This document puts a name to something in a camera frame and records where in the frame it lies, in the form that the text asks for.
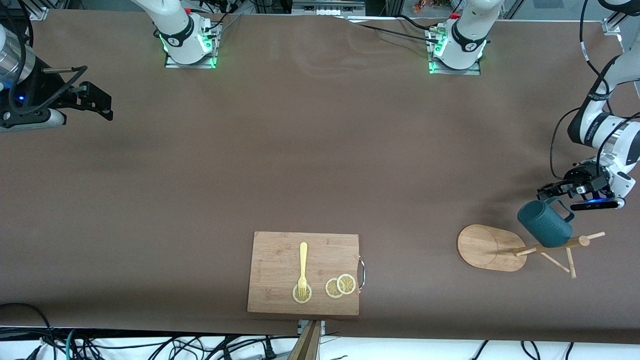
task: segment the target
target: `teal mug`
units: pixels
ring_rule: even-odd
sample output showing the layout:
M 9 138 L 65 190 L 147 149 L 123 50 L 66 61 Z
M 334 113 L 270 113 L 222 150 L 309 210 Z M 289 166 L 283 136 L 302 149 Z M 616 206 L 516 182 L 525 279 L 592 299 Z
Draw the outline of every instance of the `teal mug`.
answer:
M 558 201 L 569 215 L 562 218 L 551 204 Z M 559 247 L 564 245 L 573 233 L 571 220 L 575 214 L 567 208 L 557 197 L 545 201 L 534 200 L 528 202 L 518 211 L 518 221 L 542 244 L 544 247 Z

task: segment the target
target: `wooden board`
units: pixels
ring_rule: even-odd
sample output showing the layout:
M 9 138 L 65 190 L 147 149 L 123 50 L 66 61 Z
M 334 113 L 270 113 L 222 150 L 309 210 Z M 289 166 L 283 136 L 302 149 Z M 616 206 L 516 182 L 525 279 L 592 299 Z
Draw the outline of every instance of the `wooden board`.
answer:
M 469 225 L 458 235 L 458 252 L 476 268 L 516 271 L 524 266 L 527 256 L 514 256 L 512 249 L 523 247 L 524 241 L 512 233 L 485 225 Z
M 300 276 L 300 243 L 308 244 L 308 302 L 293 300 Z M 342 274 L 358 279 L 359 236 L 350 234 L 271 233 L 256 231 L 249 280 L 247 311 L 251 313 L 303 315 L 357 315 L 360 295 L 333 299 L 324 291 L 327 280 Z

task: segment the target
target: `dried lemon slice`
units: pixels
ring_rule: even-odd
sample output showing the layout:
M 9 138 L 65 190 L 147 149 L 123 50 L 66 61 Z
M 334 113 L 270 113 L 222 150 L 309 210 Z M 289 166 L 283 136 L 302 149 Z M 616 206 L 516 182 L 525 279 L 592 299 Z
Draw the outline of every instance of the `dried lemon slice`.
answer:
M 342 296 L 340 290 L 338 290 L 338 278 L 334 277 L 333 279 L 329 279 L 324 286 L 324 290 L 326 294 L 331 296 L 334 299 L 337 299 Z
M 356 289 L 356 279 L 349 274 L 342 274 L 338 276 L 336 281 L 338 283 L 338 290 L 345 295 L 353 293 L 353 290 Z
M 293 300 L 295 300 L 296 302 L 299 302 L 300 304 L 304 304 L 307 301 L 309 301 L 309 299 L 311 299 L 311 286 L 309 286 L 307 284 L 307 293 L 305 294 L 304 297 L 299 298 L 298 297 L 298 284 L 296 284 L 293 287 L 293 292 L 291 293 L 291 295 L 293 296 Z

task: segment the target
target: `metal handle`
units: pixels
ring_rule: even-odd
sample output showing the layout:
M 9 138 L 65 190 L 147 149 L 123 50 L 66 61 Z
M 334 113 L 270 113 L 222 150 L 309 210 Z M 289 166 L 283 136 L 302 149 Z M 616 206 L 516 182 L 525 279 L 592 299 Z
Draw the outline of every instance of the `metal handle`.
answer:
M 364 260 L 362 259 L 361 255 L 358 255 L 358 261 L 360 262 L 360 264 L 362 265 L 362 284 L 360 285 L 360 287 L 358 288 L 358 294 L 362 292 L 362 288 L 364 288 L 364 282 L 367 280 L 367 272 L 365 271 L 364 268 Z

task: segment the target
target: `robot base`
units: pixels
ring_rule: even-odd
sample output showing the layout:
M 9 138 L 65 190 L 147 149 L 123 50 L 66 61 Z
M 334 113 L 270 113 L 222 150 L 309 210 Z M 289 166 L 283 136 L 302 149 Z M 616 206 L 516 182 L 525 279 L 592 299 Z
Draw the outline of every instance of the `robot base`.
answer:
M 434 38 L 440 40 L 438 35 L 434 35 L 429 30 L 424 31 L 424 36 L 426 38 Z M 434 44 L 431 42 L 427 42 L 427 56 L 429 59 L 429 73 L 430 74 L 447 74 L 447 75 L 480 75 L 480 62 L 476 60 L 476 62 L 468 69 L 457 70 L 452 69 L 442 62 L 439 58 L 437 58 L 433 53 L 435 52 L 436 46 L 438 44 Z
M 169 54 L 167 54 L 164 60 L 164 67 L 168 69 L 215 69 L 216 64 L 218 63 L 218 50 L 220 49 L 222 25 L 216 26 L 214 29 L 210 30 L 210 33 L 207 35 L 213 36 L 211 38 L 211 47 L 213 50 L 206 54 L 202 59 L 191 64 L 181 64 L 177 63 L 171 56 L 169 56 Z

